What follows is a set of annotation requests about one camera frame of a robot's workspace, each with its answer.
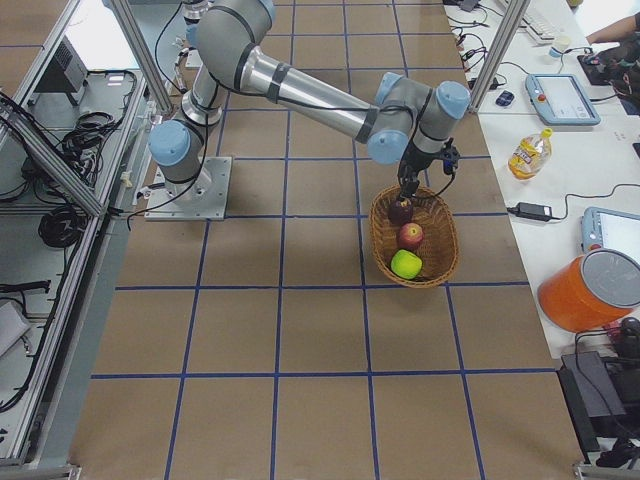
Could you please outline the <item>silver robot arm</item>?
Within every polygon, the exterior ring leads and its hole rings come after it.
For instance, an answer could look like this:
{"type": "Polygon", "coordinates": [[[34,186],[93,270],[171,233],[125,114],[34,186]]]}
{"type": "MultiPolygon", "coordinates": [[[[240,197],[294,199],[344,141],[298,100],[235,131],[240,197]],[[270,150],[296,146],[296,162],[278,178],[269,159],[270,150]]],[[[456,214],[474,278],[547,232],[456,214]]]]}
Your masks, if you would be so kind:
{"type": "Polygon", "coordinates": [[[221,89],[264,98],[365,145],[372,160],[398,166],[403,198],[415,198],[419,173],[435,160],[446,175],[456,175],[459,152],[451,135],[470,103],[470,92],[460,83],[430,87],[388,72],[374,102],[367,103],[262,51],[260,43],[275,20],[272,2],[201,1],[198,14],[187,37],[201,68],[180,110],[149,137],[170,200],[201,198],[213,183],[199,152],[221,118],[216,102],[221,89]]]}

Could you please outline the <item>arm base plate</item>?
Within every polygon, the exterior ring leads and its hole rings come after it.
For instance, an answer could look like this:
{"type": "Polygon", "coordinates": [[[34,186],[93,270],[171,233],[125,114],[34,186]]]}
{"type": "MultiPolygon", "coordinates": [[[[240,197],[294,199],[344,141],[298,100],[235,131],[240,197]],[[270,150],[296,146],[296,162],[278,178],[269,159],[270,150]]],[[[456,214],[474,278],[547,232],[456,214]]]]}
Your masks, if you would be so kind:
{"type": "Polygon", "coordinates": [[[162,188],[151,191],[144,217],[149,221],[222,221],[225,218],[228,188],[233,158],[210,157],[196,183],[188,189],[182,185],[166,183],[160,167],[155,180],[164,183],[162,188]]]}

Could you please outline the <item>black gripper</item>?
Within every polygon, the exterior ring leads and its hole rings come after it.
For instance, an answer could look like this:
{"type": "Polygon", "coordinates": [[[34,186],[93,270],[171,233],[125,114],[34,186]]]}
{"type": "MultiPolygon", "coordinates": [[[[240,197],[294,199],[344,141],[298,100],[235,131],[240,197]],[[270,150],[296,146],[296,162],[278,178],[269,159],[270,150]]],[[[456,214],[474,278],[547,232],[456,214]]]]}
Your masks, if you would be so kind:
{"type": "Polygon", "coordinates": [[[441,160],[444,153],[444,148],[436,152],[424,152],[413,142],[407,145],[398,165],[398,183],[406,199],[414,199],[420,185],[417,179],[409,179],[409,177],[428,169],[434,160],[441,160]]]}

